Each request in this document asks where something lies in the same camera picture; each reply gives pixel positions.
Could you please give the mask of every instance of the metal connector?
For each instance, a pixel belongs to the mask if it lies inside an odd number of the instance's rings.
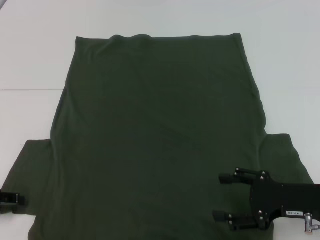
[[[304,215],[304,221],[305,221],[305,227],[304,227],[305,234],[311,235],[313,231],[320,229],[320,225],[312,225],[313,219],[312,219],[311,213],[306,213]]]

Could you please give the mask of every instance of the dark green t-shirt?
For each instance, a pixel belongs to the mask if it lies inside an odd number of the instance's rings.
[[[251,211],[249,186],[219,183],[236,167],[312,182],[265,124],[240,34],[77,37],[51,139],[26,143],[2,190],[25,195],[30,240],[271,240],[212,217]]]

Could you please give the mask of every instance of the white surface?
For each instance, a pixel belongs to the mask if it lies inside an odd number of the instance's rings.
[[[0,11],[0,186],[28,139],[49,137],[75,38],[241,33],[267,116],[289,133],[320,183],[320,1],[8,0]],[[34,217],[0,217],[1,239],[27,239]],[[278,219],[275,240],[311,240],[304,220]]]

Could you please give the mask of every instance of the white label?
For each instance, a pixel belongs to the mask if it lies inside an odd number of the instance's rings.
[[[288,216],[298,216],[298,217],[304,216],[304,213],[302,211],[286,211],[286,214]]]

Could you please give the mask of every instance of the shirt sleeve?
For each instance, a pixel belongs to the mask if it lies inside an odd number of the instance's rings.
[[[15,214],[37,215],[45,204],[45,193],[50,191],[49,177],[52,169],[53,151],[51,140],[28,140],[14,163],[2,192],[19,193],[25,197],[25,205]],[[8,212],[6,207],[1,213]]]

